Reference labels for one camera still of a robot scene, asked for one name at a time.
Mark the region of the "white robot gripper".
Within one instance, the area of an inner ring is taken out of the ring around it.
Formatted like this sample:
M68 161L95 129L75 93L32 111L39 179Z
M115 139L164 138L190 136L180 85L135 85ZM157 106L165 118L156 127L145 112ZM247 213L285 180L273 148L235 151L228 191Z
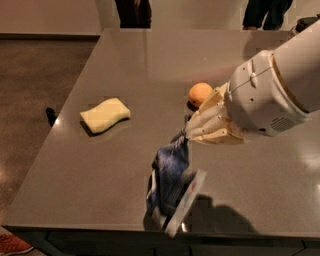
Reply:
M186 136L202 144L243 144L243 137L232 134L228 112L242 129L270 137L309 117L281 80L274 52L267 50L238 66L228 86L225 83L213 89L187 122Z

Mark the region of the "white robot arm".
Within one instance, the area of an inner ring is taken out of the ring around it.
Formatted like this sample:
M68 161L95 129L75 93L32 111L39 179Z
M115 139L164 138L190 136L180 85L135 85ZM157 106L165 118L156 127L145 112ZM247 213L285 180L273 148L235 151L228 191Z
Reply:
M320 22L275 50L263 50L236 68L185 127L190 141L241 144L275 137L320 109Z

